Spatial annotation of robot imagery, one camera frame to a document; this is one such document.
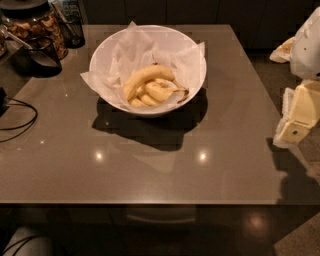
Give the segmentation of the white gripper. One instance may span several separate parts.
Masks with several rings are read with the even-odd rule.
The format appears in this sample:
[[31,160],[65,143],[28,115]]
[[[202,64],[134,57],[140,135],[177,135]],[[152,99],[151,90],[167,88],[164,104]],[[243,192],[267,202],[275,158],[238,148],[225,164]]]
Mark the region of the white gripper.
[[305,80],[284,91],[282,118],[273,138],[279,148],[299,144],[320,120],[320,82],[314,81],[320,79],[320,7],[295,34],[290,69]]

